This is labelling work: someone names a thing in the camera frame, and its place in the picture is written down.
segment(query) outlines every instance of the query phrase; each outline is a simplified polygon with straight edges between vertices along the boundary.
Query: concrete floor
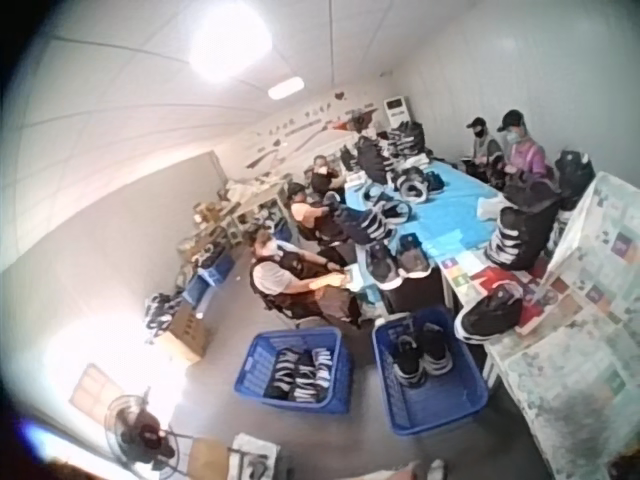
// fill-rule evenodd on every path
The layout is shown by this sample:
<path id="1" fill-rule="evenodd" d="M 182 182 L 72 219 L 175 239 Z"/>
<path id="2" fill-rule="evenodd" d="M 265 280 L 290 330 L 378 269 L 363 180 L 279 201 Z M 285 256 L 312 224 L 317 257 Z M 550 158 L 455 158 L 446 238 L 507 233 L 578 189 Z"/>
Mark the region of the concrete floor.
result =
<path id="1" fill-rule="evenodd" d="M 524 418 L 501 387 L 473 421 L 416 437 L 396 436 L 382 404 L 369 332 L 348 338 L 356 363 L 349 415 L 286 412 L 236 395 L 233 384 L 253 337 L 283 328 L 250 291 L 247 271 L 244 257 L 207 312 L 212 341 L 206 358 L 187 371 L 172 420 L 176 432 L 228 444 L 245 432 L 277 443 L 289 454 L 299 480 L 356 476 L 436 457 L 448 462 L 451 480 L 551 478 Z"/>

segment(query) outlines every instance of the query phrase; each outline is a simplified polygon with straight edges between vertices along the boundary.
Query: blue bin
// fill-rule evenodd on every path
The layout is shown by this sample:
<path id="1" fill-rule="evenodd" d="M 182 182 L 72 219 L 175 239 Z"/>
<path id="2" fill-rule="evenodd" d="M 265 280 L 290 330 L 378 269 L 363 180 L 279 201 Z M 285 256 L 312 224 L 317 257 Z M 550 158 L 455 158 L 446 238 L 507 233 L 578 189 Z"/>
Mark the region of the blue bin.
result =
<path id="1" fill-rule="evenodd" d="M 231 257 L 228 251 L 225 251 L 211 268 L 206 270 L 201 268 L 198 270 L 198 274 L 204 278 L 209 285 L 222 285 L 234 266 L 235 262 L 233 261 L 233 257 Z"/>
<path id="2" fill-rule="evenodd" d="M 278 350 L 293 348 L 311 350 L 327 348 L 333 354 L 331 386 L 327 398 L 321 403 L 296 403 L 265 398 L 264 391 L 271 378 Z M 351 356 L 342 343 L 342 334 L 335 327 L 308 328 L 304 330 L 278 330 L 257 335 L 238 374 L 234 390 L 243 397 L 258 400 L 265 405 L 308 413 L 349 412 L 351 400 Z"/>
<path id="3" fill-rule="evenodd" d="M 282 219 L 282 221 L 278 222 L 275 230 L 273 231 L 273 238 L 280 240 L 281 242 L 291 242 L 293 234 L 291 233 L 291 229 L 289 228 L 289 224 L 286 220 Z"/>
<path id="4" fill-rule="evenodd" d="M 197 307 L 211 285 L 200 275 L 194 275 L 182 292 L 184 298 L 192 307 Z"/>
<path id="5" fill-rule="evenodd" d="M 420 388 L 403 387 L 393 373 L 390 349 L 399 336 L 418 331 L 427 322 L 447 333 L 453 368 L 442 376 L 429 376 Z M 379 325 L 373 331 L 373 344 L 387 415 L 396 435 L 417 435 L 443 427 L 478 413 L 487 404 L 487 385 L 467 346 L 456 338 L 444 309 L 426 308 L 406 319 Z"/>

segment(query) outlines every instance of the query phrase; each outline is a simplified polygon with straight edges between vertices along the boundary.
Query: pink shirt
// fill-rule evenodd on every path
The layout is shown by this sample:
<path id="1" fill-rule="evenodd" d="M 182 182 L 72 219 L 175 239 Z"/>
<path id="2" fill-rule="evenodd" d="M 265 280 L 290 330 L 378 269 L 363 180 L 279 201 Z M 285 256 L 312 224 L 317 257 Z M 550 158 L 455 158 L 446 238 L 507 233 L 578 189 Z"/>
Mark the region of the pink shirt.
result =
<path id="1" fill-rule="evenodd" d="M 532 138 L 511 147 L 509 163 L 518 170 L 546 177 L 549 175 L 544 149 Z"/>

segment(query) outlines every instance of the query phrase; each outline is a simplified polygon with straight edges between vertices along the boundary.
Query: hand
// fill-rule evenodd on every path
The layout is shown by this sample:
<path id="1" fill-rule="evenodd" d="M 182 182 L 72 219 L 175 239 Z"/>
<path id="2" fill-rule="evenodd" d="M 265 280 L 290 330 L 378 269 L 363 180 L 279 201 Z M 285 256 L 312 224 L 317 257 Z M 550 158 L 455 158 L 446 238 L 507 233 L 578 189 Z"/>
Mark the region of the hand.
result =
<path id="1" fill-rule="evenodd" d="M 347 282 L 347 276 L 344 273 L 333 272 L 324 276 L 324 283 L 332 287 L 342 287 Z"/>
<path id="2" fill-rule="evenodd" d="M 338 265 L 336 263 L 333 263 L 333 262 L 327 262 L 327 268 L 329 269 L 330 272 L 343 272 L 344 271 L 344 269 L 340 265 Z"/>

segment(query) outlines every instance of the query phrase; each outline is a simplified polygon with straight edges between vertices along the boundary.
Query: ceiling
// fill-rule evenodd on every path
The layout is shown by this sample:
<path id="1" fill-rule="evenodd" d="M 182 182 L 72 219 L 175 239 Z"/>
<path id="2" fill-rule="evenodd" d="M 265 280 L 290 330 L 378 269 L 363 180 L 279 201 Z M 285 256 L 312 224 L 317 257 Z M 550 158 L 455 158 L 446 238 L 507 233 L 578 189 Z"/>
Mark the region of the ceiling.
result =
<path id="1" fill-rule="evenodd" d="M 52 16 L 4 112 L 2 269 L 104 195 L 311 95 L 393 68 L 477 2 L 247 0 L 274 48 L 212 85 L 187 58 L 192 33 L 218 1 L 75 0 Z M 267 96 L 296 75 L 303 91 Z"/>

